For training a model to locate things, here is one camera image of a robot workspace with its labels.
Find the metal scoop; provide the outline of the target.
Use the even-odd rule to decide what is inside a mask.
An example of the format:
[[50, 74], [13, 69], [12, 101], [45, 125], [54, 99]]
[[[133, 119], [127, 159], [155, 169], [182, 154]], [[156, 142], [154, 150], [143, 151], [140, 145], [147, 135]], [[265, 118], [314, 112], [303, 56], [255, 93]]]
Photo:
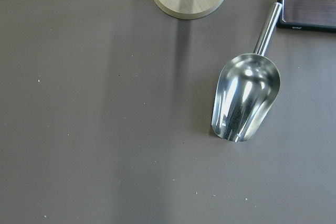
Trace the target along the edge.
[[220, 72], [211, 126], [222, 139], [249, 141], [278, 96], [280, 73], [265, 53], [281, 10], [281, 3], [271, 5], [254, 51], [233, 58]]

